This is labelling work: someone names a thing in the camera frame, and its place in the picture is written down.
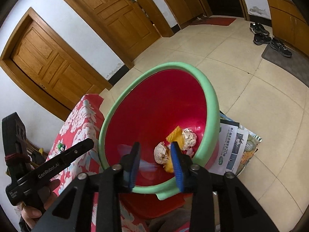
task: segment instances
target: gray floor mat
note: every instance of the gray floor mat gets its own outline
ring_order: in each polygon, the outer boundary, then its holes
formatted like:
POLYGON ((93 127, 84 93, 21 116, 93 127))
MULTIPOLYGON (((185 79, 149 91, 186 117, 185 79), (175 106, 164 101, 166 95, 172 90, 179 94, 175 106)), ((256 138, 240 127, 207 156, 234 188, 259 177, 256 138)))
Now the gray floor mat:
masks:
POLYGON ((278 51, 272 49, 269 44, 262 53, 262 58, 285 69, 309 87, 309 59, 290 48, 288 50, 292 52, 290 58, 282 56, 278 51))

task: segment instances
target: red doormat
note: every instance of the red doormat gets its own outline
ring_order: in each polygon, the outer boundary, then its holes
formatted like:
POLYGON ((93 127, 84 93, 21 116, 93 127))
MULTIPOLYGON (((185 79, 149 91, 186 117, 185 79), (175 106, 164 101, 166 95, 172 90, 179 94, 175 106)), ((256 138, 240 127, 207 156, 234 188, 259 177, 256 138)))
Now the red doormat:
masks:
POLYGON ((212 24, 212 25, 229 26, 235 20, 236 18, 229 18, 229 17, 210 17, 202 20, 197 19, 193 21, 191 25, 212 24))

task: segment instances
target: floral tablecloth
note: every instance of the floral tablecloth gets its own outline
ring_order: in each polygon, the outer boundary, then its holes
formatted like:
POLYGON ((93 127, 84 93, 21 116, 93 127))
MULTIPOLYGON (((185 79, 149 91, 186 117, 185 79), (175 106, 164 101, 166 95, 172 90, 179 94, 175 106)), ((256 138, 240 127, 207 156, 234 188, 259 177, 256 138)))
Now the floral tablecloth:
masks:
MULTIPOLYGON (((102 102, 103 98, 97 94, 84 95, 68 116, 55 139, 47 160, 59 153, 57 148, 59 143, 64 144, 66 149, 69 149, 71 146, 86 138, 91 138, 95 143, 92 150, 80 156, 68 168, 55 177, 61 181, 60 186, 54 190, 57 195, 61 194, 65 187, 68 186, 79 173, 88 173, 88 175, 91 175, 103 171, 98 157, 98 137, 104 121, 104 116, 99 110, 102 102)), ((94 196, 93 203, 91 231, 95 232, 96 209, 98 203, 97 194, 94 196)), ((134 216, 121 202, 120 210, 123 232, 149 231, 145 221, 134 216)))

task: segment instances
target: sneaker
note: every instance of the sneaker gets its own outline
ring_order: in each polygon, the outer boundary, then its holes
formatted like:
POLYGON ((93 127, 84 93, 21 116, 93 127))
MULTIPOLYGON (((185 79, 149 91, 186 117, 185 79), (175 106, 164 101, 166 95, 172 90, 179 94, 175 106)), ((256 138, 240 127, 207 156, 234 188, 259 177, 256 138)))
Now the sneaker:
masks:
POLYGON ((260 28, 261 32, 265 35, 268 36, 269 35, 269 31, 265 30, 264 26, 260 23, 257 23, 258 27, 260 28))
POLYGON ((270 42, 270 46, 271 46, 271 48, 278 51, 283 56, 286 56, 286 57, 292 56, 292 53, 285 47, 284 43, 275 39, 274 37, 272 38, 272 40, 270 42))
POLYGON ((261 33, 263 35, 268 36, 269 32, 267 30, 265 30, 264 26, 261 25, 260 23, 250 23, 250 30, 254 33, 261 33))
POLYGON ((269 44, 271 42, 271 37, 265 36, 262 33, 254 34, 253 42, 256 45, 269 44))

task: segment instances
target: black baseboard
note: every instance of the black baseboard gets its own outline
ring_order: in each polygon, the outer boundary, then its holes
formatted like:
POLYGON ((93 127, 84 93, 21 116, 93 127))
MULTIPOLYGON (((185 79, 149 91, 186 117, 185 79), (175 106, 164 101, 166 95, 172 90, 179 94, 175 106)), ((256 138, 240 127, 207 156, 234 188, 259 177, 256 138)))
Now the black baseboard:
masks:
POLYGON ((267 18, 264 18, 264 17, 253 16, 253 15, 249 15, 249 19, 250 19, 251 22, 259 22, 263 25, 272 27, 270 19, 267 19, 267 18))
POLYGON ((109 83, 114 86, 130 69, 123 65, 110 79, 109 83))
POLYGON ((172 31, 174 32, 174 34, 176 34, 178 31, 180 31, 180 27, 178 24, 176 24, 175 26, 173 26, 172 28, 172 31))

